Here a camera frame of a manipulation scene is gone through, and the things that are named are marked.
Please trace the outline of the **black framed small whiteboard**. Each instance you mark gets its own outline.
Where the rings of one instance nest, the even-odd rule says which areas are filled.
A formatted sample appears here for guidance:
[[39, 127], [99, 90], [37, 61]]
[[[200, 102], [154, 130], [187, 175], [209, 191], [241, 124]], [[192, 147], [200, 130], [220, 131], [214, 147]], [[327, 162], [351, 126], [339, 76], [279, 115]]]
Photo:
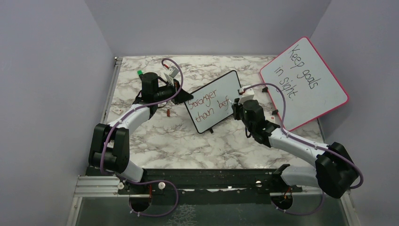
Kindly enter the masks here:
[[192, 92], [193, 99], [184, 104], [198, 133], [233, 114], [231, 103], [239, 97], [240, 88], [238, 74], [232, 70]]

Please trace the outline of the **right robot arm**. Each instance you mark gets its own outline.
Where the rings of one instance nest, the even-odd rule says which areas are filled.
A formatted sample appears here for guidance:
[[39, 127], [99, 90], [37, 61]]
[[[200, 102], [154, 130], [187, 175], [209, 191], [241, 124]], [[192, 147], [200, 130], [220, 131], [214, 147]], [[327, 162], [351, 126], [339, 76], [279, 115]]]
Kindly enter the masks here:
[[311, 165], [310, 168], [280, 167], [278, 175], [271, 179], [271, 185], [276, 191], [282, 192], [289, 186], [312, 186], [339, 199], [360, 177], [342, 144], [312, 142], [287, 132], [280, 125], [266, 120], [263, 108], [256, 100], [241, 103], [240, 98], [236, 98], [232, 109], [234, 119], [245, 125], [248, 138], [252, 137], [262, 145], [288, 152]]

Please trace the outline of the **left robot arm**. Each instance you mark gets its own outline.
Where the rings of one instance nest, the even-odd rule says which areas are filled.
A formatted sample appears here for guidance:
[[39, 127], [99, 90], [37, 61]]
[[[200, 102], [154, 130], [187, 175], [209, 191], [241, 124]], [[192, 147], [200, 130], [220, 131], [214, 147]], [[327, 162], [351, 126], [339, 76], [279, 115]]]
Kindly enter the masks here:
[[142, 88], [130, 109], [109, 124], [95, 126], [88, 156], [90, 166], [105, 175], [113, 172], [130, 180], [130, 187], [136, 193], [146, 191], [144, 169], [130, 160], [130, 136], [153, 117], [160, 104], [171, 101], [178, 105], [193, 99], [176, 79], [178, 73], [177, 69], [170, 69], [164, 73], [164, 79], [153, 72], [139, 75]]

